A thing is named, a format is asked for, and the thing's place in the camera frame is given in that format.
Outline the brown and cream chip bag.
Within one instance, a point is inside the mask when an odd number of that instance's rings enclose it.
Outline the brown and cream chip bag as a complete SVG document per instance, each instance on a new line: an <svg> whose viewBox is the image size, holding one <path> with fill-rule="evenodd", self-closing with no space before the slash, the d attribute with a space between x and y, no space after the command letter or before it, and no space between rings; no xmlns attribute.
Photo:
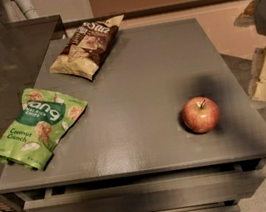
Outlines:
<svg viewBox="0 0 266 212"><path fill-rule="evenodd" d="M82 23L50 66L50 72L80 76L92 81L110 51L123 18L124 15L120 15L105 21Z"/></svg>

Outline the red apple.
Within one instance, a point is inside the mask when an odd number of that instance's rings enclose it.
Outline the red apple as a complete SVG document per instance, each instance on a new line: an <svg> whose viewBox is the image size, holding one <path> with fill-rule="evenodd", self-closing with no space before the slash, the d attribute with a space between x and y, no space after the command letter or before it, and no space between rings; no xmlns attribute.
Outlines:
<svg viewBox="0 0 266 212"><path fill-rule="evenodd" d="M182 111L185 125L198 134L210 132L219 122L219 108L210 98L192 98L186 102Z"/></svg>

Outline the upper grey drawer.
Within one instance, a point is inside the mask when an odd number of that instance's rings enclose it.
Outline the upper grey drawer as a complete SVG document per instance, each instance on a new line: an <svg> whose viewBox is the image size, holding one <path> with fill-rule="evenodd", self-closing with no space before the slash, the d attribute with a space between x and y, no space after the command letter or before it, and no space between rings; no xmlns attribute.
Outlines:
<svg viewBox="0 0 266 212"><path fill-rule="evenodd" d="M160 172L52 188L29 200L27 212L157 212L247 198L265 179L263 171L238 164Z"/></svg>

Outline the white pipe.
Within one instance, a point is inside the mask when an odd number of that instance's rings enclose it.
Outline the white pipe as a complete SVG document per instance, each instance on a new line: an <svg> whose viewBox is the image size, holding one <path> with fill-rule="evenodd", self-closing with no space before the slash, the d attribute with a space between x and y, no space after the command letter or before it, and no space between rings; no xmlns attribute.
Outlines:
<svg viewBox="0 0 266 212"><path fill-rule="evenodd" d="M25 18L38 18L39 14L37 13L37 10L31 0L14 0L14 2L17 4Z"/></svg>

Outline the green rice chip bag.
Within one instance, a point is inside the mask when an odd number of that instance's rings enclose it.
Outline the green rice chip bag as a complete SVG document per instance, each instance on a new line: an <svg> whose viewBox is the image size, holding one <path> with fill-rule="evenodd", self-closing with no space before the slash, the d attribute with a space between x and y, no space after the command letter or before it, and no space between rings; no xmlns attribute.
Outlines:
<svg viewBox="0 0 266 212"><path fill-rule="evenodd" d="M23 110L0 139L0 162L44 170L61 137L88 103L60 92L26 88Z"/></svg>

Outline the grey side counter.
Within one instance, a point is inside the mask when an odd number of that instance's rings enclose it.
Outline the grey side counter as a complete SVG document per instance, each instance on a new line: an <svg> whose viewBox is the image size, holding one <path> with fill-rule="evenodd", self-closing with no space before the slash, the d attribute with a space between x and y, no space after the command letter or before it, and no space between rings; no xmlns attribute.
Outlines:
<svg viewBox="0 0 266 212"><path fill-rule="evenodd" d="M49 42L64 33L58 15L0 25L0 138L20 114L22 91L35 84Z"/></svg>

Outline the grey drawer cabinet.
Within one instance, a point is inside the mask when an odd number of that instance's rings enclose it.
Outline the grey drawer cabinet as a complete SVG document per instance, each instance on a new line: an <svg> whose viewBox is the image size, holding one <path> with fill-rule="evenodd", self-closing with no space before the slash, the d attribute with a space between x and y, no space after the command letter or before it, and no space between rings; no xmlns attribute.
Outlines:
<svg viewBox="0 0 266 212"><path fill-rule="evenodd" d="M91 81L47 68L36 81L88 105L44 170L3 170L0 192L24 205L52 188L220 164L262 171L266 162L266 122L193 19L121 31ZM217 104L220 117L198 134L182 110L202 96Z"/></svg>

